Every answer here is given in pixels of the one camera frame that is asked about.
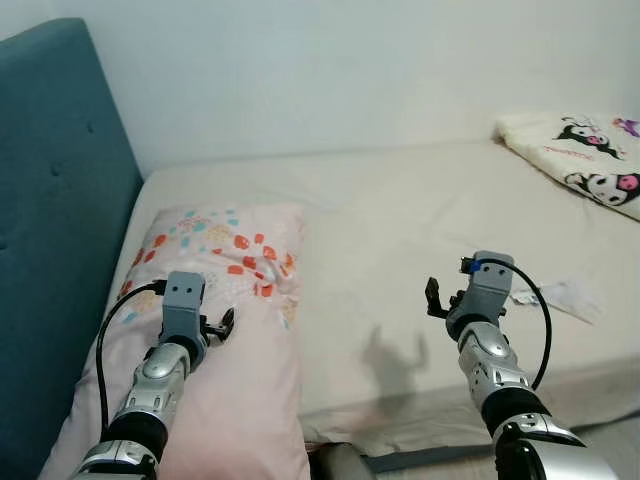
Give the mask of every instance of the black cable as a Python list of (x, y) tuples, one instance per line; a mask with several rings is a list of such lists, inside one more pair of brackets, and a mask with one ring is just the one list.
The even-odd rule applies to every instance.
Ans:
[(503, 267), (512, 270), (514, 273), (518, 274), (520, 278), (522, 278), (525, 283), (529, 286), (533, 294), (538, 299), (538, 303), (540, 303), (540, 307), (542, 307), (542, 313), (544, 314), (544, 324), (545, 324), (545, 336), (544, 336), (544, 352), (542, 354), (542, 361), (540, 362), (540, 368), (538, 368), (538, 373), (536, 378), (533, 380), (531, 384), (531, 388), (536, 390), (542, 381), (542, 377), (544, 377), (544, 372), (547, 370), (547, 364), (549, 363), (549, 355), (551, 354), (551, 314), (549, 313), (549, 307), (547, 307), (547, 302), (544, 300), (540, 289), (533, 283), (526, 273), (520, 270), (515, 265), (505, 262), (503, 260), (498, 260), (497, 258), (482, 258), (480, 260), (476, 260), (474, 262), (477, 265), (483, 265), (485, 263), (494, 263), (496, 265), (501, 265)]
[(107, 428), (109, 427), (109, 406), (107, 405), (107, 388), (104, 382), (104, 370), (102, 367), (102, 343), (104, 341), (104, 335), (107, 332), (107, 327), (109, 327), (109, 323), (111, 319), (116, 314), (120, 308), (132, 297), (135, 297), (140, 292), (144, 292), (145, 290), (152, 290), (156, 295), (163, 295), (164, 290), (167, 286), (166, 280), (154, 280), (151, 283), (147, 283), (146, 285), (142, 285), (138, 288), (134, 288), (129, 293), (127, 293), (124, 297), (120, 298), (113, 306), (109, 313), (105, 317), (102, 325), (100, 326), (100, 331), (98, 332), (98, 339), (96, 341), (96, 371), (98, 374), (98, 390), (100, 392), (100, 440), (105, 436), (107, 432)]

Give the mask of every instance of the pillow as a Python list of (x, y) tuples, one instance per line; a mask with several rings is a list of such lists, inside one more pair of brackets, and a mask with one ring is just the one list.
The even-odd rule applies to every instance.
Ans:
[[(235, 328), (208, 349), (185, 383), (159, 466), (159, 478), (308, 479), (297, 408), (300, 371), (294, 313), (302, 211), (293, 205), (161, 211), (120, 294), (173, 270), (206, 280), (201, 313), (218, 323), (235, 308)], [(143, 292), (114, 316), (104, 340), (110, 419), (135, 367), (157, 343), (162, 298)], [(100, 402), (95, 342), (76, 385), (71, 414), (41, 480), (68, 478), (98, 442)]]
[(640, 220), (640, 124), (616, 115), (501, 118), (506, 144), (572, 190)]

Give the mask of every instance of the pink pillow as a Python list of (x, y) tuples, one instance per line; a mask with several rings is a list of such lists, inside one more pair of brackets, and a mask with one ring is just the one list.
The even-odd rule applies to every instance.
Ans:
[[(160, 480), (309, 478), (292, 329), (302, 230), (302, 211), (294, 205), (177, 207), (161, 211), (149, 229), (121, 294), (172, 270), (199, 272), (207, 283), (201, 312), (209, 323), (232, 306), (236, 313), (227, 342), (209, 348), (186, 381)], [(157, 342), (161, 301), (151, 292), (139, 294), (107, 331), (103, 363), (111, 417), (135, 367)], [(97, 443), (99, 406), (94, 344), (41, 480), (68, 478)]]

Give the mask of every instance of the bed frame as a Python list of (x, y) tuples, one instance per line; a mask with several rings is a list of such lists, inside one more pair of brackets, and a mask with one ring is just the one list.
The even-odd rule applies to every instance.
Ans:
[(0, 42), (0, 472), (68, 415), (142, 180), (85, 23)]

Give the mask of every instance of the mattress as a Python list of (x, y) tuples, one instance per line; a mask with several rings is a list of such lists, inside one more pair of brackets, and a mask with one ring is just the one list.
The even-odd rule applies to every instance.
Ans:
[[(551, 412), (574, 426), (638, 409), (637, 222), (490, 142), (158, 171), (137, 200), (111, 298), (158, 209), (281, 201), (306, 207), (297, 331), (308, 442), (349, 441), (379, 456), (490, 441), (456, 345), (443, 321), (426, 316), (423, 293), (429, 276), (445, 299), (465, 288), (459, 258), (480, 249), (511, 254), (538, 282), (580, 279), (603, 311), (594, 324), (552, 311), (554, 343), (540, 388)], [(542, 314), (506, 307), (502, 328), (533, 376)]]

